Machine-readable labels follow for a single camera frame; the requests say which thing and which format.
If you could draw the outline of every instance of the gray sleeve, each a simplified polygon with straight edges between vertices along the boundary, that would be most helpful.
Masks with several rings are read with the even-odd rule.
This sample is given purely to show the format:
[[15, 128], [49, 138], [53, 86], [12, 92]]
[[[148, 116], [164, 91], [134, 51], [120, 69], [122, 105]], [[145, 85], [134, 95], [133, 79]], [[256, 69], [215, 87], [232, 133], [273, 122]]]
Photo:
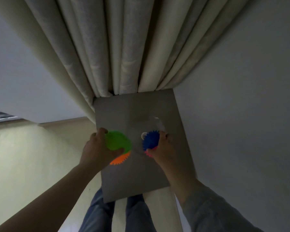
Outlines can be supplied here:
[[194, 191], [183, 205], [192, 232], [262, 232], [208, 187]]

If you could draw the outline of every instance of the blue jeans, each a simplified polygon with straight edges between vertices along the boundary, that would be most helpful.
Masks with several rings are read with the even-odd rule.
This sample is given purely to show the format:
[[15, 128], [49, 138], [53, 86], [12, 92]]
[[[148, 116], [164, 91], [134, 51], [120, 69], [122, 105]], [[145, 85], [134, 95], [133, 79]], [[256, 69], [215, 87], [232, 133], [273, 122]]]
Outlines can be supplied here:
[[[115, 201], [103, 202], [100, 188], [93, 197], [79, 232], [111, 232]], [[143, 195], [129, 197], [126, 206], [126, 232], [156, 232]]]

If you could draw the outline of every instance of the floor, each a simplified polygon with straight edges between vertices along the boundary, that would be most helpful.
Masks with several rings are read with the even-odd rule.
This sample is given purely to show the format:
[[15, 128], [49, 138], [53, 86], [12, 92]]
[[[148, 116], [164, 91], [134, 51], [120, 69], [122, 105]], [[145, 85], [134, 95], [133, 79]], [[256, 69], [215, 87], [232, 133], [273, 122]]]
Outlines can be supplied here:
[[[87, 119], [38, 126], [29, 121], [0, 125], [0, 224], [67, 174], [96, 127]], [[60, 231], [78, 231], [91, 199], [101, 186], [96, 175]], [[157, 232], [182, 232], [170, 188], [144, 194]], [[125, 229], [126, 199], [116, 202], [112, 231]]]

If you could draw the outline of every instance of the left hand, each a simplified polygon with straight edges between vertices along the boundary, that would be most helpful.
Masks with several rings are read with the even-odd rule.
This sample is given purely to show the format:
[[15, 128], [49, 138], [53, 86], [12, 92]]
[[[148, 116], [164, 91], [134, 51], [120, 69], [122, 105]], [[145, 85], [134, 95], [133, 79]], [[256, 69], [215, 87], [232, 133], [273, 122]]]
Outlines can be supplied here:
[[98, 132], [91, 134], [86, 143], [79, 164], [94, 167], [98, 172], [105, 168], [115, 158], [124, 153], [124, 148], [109, 150], [105, 144], [107, 129], [99, 128]]

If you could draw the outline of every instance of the white wall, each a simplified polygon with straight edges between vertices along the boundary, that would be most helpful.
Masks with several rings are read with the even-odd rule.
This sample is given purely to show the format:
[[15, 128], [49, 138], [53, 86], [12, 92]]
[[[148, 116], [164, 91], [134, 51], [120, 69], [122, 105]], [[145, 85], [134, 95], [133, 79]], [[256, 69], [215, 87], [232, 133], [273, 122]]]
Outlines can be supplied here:
[[290, 0], [252, 0], [174, 93], [200, 181], [290, 231]]
[[0, 111], [36, 123], [85, 116], [1, 16]]

